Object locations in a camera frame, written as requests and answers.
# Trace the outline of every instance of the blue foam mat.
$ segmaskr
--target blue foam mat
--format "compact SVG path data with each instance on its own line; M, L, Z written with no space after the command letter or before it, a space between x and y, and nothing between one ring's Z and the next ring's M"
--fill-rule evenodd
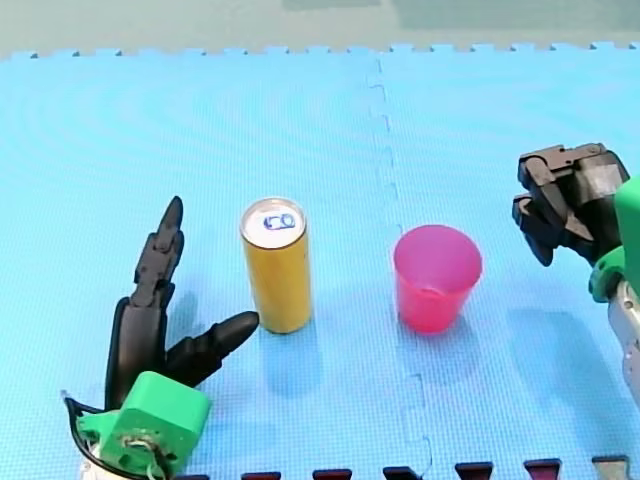
M559 458L564 478L595 479L592 456L635 459L640 417L588 266L540 267L509 210L529 150L602 141L638 170L640 57L554 48L0 63L0 474L76 474L58 391L102 404L113 308L174 194L171 342L251 308L238 220L262 196L306 209L316 303L307 328L259 331L202 386L214 408L190 472L407 465L440 480L488 461L500 480ZM397 324L389 257L431 222L469 233L485 274L456 328L426 340Z

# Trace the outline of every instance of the yellow can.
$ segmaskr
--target yellow can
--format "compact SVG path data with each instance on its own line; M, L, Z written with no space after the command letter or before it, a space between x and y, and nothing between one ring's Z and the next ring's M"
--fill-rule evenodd
M311 318L307 221L285 198L265 198L242 216L240 232L260 324L291 333Z

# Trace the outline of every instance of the plastic cup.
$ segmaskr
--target plastic cup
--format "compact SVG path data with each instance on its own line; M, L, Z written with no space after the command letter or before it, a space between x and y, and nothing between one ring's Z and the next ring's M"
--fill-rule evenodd
M482 256L464 233L444 225L417 227L393 252L398 315L419 333L454 322L482 274Z

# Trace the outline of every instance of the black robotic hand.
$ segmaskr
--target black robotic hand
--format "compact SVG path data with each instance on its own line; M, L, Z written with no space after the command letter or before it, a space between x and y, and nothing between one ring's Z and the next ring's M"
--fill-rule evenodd
M520 157L518 180L529 193L514 198L512 216L544 266L560 246L593 266L621 245L614 195L628 179L618 156L600 143L528 153Z
M105 410L120 408L138 375L154 371L195 387L222 366L222 359L242 345L258 327L256 312L243 312L202 335L186 337L165 352L171 283L180 262L184 235L183 206L174 197L151 233L136 267L135 291L116 306L107 363Z

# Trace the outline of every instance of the green motor housing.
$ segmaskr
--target green motor housing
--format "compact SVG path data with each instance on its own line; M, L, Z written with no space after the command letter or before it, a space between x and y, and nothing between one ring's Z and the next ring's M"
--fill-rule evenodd
M607 302L622 278L640 293L640 177L623 183L614 201L622 246L604 255L594 266L589 290L597 302Z
M172 474L180 472L204 430L211 401L202 392L154 372L141 373L119 410L85 415L78 431L98 442L99 457L125 472L161 475L153 445L162 453Z

